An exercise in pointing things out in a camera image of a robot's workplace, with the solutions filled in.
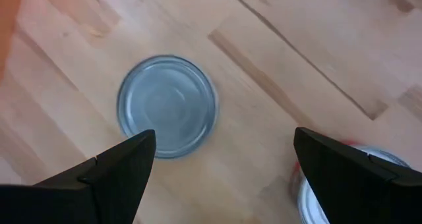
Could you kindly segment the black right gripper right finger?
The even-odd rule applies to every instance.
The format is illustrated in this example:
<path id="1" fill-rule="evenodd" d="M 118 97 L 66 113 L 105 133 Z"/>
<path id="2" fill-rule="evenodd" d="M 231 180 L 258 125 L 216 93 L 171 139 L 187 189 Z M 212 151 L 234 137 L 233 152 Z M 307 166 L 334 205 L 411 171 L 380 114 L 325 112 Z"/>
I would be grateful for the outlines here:
<path id="1" fill-rule="evenodd" d="M 422 224 L 422 173 L 400 158 L 305 127 L 296 128 L 294 148 L 329 224 Z"/>

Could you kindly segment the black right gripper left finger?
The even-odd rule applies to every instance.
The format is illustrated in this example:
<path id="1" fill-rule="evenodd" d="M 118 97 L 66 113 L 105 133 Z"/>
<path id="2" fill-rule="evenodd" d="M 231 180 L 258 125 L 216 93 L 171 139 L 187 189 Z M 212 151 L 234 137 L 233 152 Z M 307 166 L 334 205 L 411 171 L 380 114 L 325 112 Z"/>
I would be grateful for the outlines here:
<path id="1" fill-rule="evenodd" d="M 145 130 L 37 184 L 0 184 L 0 224 L 132 224 L 155 152 Z"/>

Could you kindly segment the tin can red tuna label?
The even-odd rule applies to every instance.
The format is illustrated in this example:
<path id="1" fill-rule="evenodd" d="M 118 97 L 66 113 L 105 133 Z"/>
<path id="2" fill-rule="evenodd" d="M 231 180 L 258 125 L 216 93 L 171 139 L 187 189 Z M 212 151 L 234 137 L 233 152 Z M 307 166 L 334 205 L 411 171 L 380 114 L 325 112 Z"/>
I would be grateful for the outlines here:
<path id="1" fill-rule="evenodd" d="M 366 152 L 367 154 L 375 155 L 397 165 L 410 168 L 408 163 L 386 150 L 364 144 L 358 144 L 354 141 L 344 140 L 342 143 L 348 146 L 353 146 L 354 148 Z M 291 173 L 289 191 L 291 199 L 295 201 L 297 206 L 302 224 L 330 224 L 319 202 L 317 201 L 312 188 L 307 182 L 298 161 L 295 162 Z"/>

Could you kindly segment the tin can green tuna label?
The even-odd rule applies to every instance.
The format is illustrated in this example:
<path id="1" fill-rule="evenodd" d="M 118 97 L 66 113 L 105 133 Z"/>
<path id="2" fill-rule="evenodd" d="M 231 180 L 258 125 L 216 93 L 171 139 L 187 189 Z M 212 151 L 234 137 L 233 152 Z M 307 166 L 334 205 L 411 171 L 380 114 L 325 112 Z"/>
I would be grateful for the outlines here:
<path id="1" fill-rule="evenodd" d="M 124 77 L 116 110 L 125 136 L 152 129 L 155 156 L 176 159 L 194 152 L 212 134 L 219 101 L 211 79 L 194 63 L 176 55 L 155 55 Z"/>

